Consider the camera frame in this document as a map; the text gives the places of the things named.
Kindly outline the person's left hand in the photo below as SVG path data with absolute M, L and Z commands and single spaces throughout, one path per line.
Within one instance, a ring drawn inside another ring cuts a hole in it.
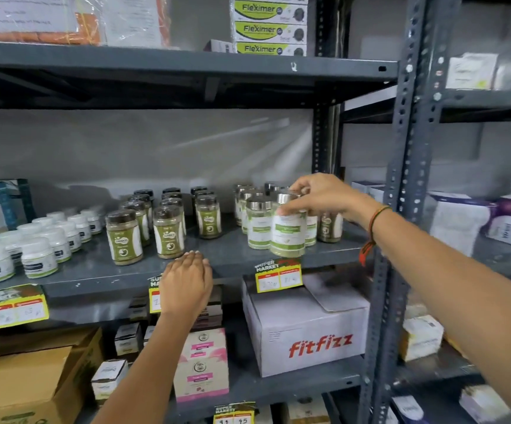
M 168 278 L 167 267 L 159 281 L 161 313 L 192 325 L 207 306 L 213 278 Z

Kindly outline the person's right hand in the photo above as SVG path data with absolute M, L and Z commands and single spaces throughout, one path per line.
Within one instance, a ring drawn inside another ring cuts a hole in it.
M 382 207 L 369 195 L 326 173 L 302 176 L 291 185 L 290 190 L 301 192 L 303 195 L 299 199 L 315 199 L 315 213 L 340 213 L 345 220 L 363 228 Z

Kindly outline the white-label jar with silver lid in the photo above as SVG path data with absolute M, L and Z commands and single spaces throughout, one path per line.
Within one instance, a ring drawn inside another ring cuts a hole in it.
M 271 211 L 271 245 L 273 254 L 284 258 L 299 258 L 305 253 L 307 211 L 290 215 L 277 215 L 277 209 L 290 201 L 299 199 L 301 193 L 279 190 L 274 194 Z

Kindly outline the person's right forearm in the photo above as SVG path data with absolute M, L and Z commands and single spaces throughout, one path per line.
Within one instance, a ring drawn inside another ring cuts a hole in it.
M 373 239 L 511 408 L 511 280 L 380 208 Z

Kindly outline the person's left forearm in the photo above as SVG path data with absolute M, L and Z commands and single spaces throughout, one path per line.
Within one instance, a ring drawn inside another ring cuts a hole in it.
M 163 424 L 184 343 L 202 309 L 160 314 L 146 347 L 90 424 Z

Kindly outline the group of silver-lid jars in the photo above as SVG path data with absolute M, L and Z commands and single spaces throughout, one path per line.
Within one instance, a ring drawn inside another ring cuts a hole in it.
M 237 222 L 247 236 L 249 247 L 270 250 L 271 211 L 274 194 L 288 187 L 267 184 L 264 190 L 251 185 L 237 185 L 235 188 Z M 307 215 L 306 249 L 316 242 L 336 243 L 342 238 L 343 218 L 339 213 L 315 213 Z

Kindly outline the yellow red price tag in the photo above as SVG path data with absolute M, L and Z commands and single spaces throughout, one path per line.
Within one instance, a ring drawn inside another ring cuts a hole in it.
M 159 290 L 159 281 L 162 275 L 157 275 L 155 277 L 149 278 L 149 313 L 151 314 L 159 314 L 161 312 L 160 309 L 160 290 Z
M 303 285 L 299 258 L 279 257 L 254 267 L 257 293 L 268 293 Z
M 256 409 L 254 401 L 216 406 L 212 424 L 254 424 Z
M 0 289 L 0 329 L 49 318 L 47 299 L 41 285 L 24 284 Z

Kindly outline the group of brown-lid green-label jars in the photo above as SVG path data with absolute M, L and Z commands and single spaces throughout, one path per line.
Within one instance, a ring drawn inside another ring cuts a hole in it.
M 161 259 L 184 254 L 187 228 L 180 193 L 167 195 L 158 207 L 153 204 L 151 192 L 138 191 L 106 215 L 107 239 L 116 265 L 139 262 L 144 248 L 153 242 Z

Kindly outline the pink and white box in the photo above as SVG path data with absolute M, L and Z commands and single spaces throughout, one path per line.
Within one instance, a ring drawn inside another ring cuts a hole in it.
M 229 393 L 228 360 L 221 356 L 181 356 L 173 385 L 178 403 L 225 395 Z
M 180 361 L 190 361 L 196 358 L 216 358 L 219 361 L 228 361 L 224 328 L 199 330 L 188 334 Z

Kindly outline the white carton with red print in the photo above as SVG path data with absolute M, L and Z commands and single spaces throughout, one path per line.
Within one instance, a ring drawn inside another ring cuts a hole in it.
M 263 378 L 365 353 L 370 302 L 340 272 L 264 293 L 245 276 L 242 305 Z

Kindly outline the grey metal shelving rack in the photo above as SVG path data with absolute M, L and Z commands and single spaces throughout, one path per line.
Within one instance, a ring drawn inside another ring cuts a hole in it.
M 397 63 L 379 91 L 340 113 L 346 180 L 385 184 L 384 203 L 421 227 L 429 191 L 494 203 L 511 192 L 511 90 L 447 89 L 450 57 L 498 54 L 511 62 L 511 0 L 352 0 L 344 54 Z M 478 235 L 475 260 L 511 278 L 511 245 Z M 335 392 L 344 424 L 385 424 L 394 396 L 413 395 L 430 424 L 469 422 L 457 403 L 480 371 L 447 342 L 438 353 L 400 359 L 410 286 L 376 248 L 365 366 L 359 398 Z
M 188 226 L 219 277 L 263 253 L 232 233 L 233 188 L 325 161 L 329 109 L 395 84 L 398 62 L 0 42 L 0 180 L 26 178 L 38 215 L 112 210 L 135 189 L 217 193 L 224 235 Z

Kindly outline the group of small white tubs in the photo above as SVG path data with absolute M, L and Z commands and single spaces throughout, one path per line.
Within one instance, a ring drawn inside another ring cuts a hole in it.
M 79 213 L 67 208 L 0 232 L 0 282 L 21 271 L 31 280 L 56 273 L 62 263 L 101 234 L 103 227 L 102 208 Z

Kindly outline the small white flat box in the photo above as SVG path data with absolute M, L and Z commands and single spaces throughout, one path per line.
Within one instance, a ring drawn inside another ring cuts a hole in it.
M 236 53 L 233 43 L 216 39 L 210 39 L 204 46 L 203 51 L 211 53 Z

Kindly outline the white and yellow box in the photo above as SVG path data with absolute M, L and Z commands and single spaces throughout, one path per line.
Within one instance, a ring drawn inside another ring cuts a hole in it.
M 401 359 L 410 362 L 438 353 L 443 334 L 444 327 L 431 315 L 404 320 L 399 348 Z

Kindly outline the white and tan box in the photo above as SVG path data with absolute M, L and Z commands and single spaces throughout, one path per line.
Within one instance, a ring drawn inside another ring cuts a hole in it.
M 282 424 L 331 424 L 322 395 L 308 396 L 281 406 Z

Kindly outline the brown cardboard box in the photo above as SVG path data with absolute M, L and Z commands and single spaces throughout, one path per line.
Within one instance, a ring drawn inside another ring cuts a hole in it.
M 0 424 L 74 424 L 104 361 L 99 326 L 0 336 Z

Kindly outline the white box with yellow mark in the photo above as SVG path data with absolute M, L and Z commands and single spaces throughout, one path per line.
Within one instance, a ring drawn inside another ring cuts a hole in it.
M 450 57 L 447 89 L 490 90 L 498 54 L 464 53 Z

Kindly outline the white pouch with dark label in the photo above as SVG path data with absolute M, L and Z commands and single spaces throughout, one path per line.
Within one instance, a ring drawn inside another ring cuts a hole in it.
M 393 397 L 392 408 L 399 424 L 429 424 L 423 408 L 413 396 Z

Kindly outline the white plastic-wrapped bundle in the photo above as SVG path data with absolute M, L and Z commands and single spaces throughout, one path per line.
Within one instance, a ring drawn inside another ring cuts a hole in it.
M 171 45 L 167 0 L 101 0 L 100 21 L 105 46 L 166 49 Z

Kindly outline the white and grey box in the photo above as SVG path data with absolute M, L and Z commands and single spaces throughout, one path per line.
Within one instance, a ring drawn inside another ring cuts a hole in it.
M 511 409 L 489 385 L 468 385 L 461 391 L 459 405 L 477 424 L 497 424 L 511 416 Z

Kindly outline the orange plastic-wrapped bundle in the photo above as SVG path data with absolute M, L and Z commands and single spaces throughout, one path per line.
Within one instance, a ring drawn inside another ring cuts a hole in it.
M 100 0 L 0 0 L 0 42 L 98 46 Z

